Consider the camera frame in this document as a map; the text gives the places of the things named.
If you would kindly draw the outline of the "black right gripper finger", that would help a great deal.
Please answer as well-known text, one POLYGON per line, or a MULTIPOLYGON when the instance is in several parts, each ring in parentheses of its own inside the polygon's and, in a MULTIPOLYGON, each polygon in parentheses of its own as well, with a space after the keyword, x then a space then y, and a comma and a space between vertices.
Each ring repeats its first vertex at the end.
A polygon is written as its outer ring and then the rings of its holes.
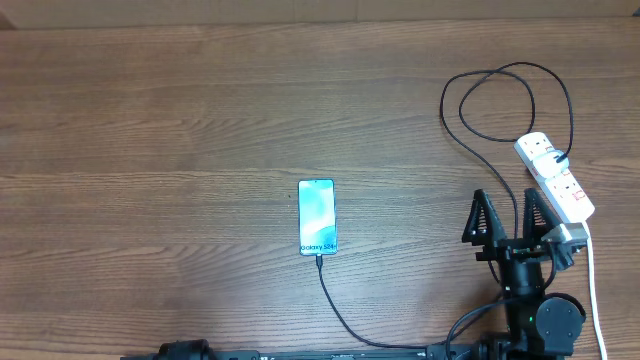
POLYGON ((495 246, 506 238, 506 232, 489 195, 482 189, 475 190, 462 242, 473 246, 495 246))
POLYGON ((523 238, 541 241, 542 237, 561 224, 561 220, 534 188, 524 191, 523 238))

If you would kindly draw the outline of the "blue Galaxy smartphone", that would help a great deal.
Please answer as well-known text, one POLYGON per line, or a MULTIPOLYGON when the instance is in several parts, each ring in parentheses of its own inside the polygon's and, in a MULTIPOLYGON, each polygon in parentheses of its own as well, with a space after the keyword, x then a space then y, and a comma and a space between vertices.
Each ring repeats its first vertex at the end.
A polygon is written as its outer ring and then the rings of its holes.
POLYGON ((302 256, 338 252, 335 183, 332 179, 298 182, 299 253, 302 256))

